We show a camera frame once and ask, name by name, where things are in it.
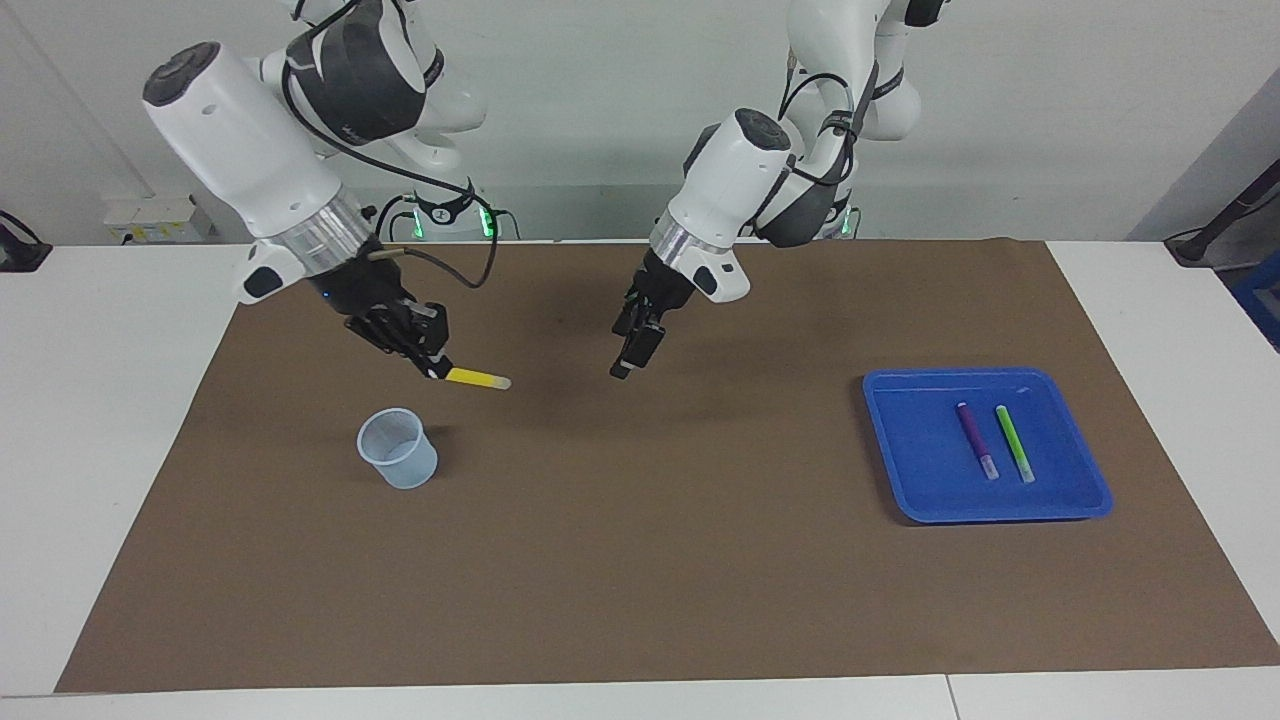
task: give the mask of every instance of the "gray wall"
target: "gray wall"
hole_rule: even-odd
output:
[[[492,96],[460,145],[526,236],[645,234],[699,129],[781,94],[786,0],[422,1]],[[864,234],[1125,237],[1280,65],[1276,9],[956,3],[909,56],[916,132],[863,143]],[[298,31],[274,0],[0,0],[0,205],[59,242],[105,240],[99,199],[136,192],[131,167],[164,195],[198,188],[140,106],[156,64],[207,38],[264,54]]]
[[[1277,159],[1280,70],[1178,178],[1129,237],[1162,240],[1204,225]],[[1215,265],[1249,263],[1276,250],[1280,250],[1280,202],[1231,225],[1210,249],[1207,260]]]

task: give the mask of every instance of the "brown table surface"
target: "brown table surface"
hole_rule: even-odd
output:
[[[305,286],[241,307],[58,691],[1280,664],[1042,245],[741,247],[751,295],[668,315],[622,383],[641,254],[508,246],[480,292],[402,263],[506,393],[421,379]],[[964,365],[1057,380],[1108,518],[897,510],[860,379]],[[440,450],[417,491],[355,452],[389,406]]]

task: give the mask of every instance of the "plastic cup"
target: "plastic cup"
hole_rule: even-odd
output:
[[[422,432],[422,420],[402,407],[383,410],[365,420],[356,450],[397,489],[421,487],[440,461]]]

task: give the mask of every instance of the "blue tray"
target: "blue tray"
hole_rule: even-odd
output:
[[[919,523],[1080,520],[1111,491],[1053,380],[1033,368],[879,370],[863,382],[893,496]],[[1000,470],[988,480],[955,407],[968,402]],[[996,406],[1009,407],[1036,482],[1018,475]]]

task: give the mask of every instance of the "white table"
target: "white table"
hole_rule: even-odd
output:
[[[1280,637],[1280,356],[1210,272],[1160,246],[1051,249]],[[59,249],[0,275],[0,719],[1280,717],[1280,667],[40,697],[221,340],[242,252]]]

